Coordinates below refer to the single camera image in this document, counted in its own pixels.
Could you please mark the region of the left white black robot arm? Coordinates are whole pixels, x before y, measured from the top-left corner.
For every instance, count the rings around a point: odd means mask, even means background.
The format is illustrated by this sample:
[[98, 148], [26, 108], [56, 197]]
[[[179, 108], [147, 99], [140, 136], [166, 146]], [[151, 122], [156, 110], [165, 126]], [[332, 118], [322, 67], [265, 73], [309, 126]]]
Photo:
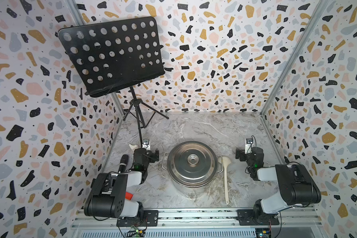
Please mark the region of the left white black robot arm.
[[134, 150], [133, 164], [127, 170], [129, 161], [129, 156], [123, 155], [116, 172], [100, 173], [93, 180], [91, 191], [83, 207], [85, 216], [93, 217], [98, 221], [109, 218], [142, 221], [143, 205], [141, 202], [126, 198], [127, 188], [145, 182], [149, 164], [159, 161], [159, 150], [152, 152], [145, 148], [137, 148]]

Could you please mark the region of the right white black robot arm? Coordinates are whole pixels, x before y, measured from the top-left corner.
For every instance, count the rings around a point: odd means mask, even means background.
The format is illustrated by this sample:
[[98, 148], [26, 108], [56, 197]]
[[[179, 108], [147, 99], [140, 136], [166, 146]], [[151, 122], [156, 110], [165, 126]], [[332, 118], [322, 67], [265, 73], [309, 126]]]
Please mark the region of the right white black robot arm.
[[253, 144], [236, 149], [236, 159], [247, 163], [246, 173], [254, 181], [278, 183], [278, 191], [259, 199], [252, 209], [239, 210], [240, 224], [279, 225], [277, 216], [294, 207], [308, 207], [321, 201], [321, 192], [304, 165], [290, 162], [264, 167], [263, 149]]

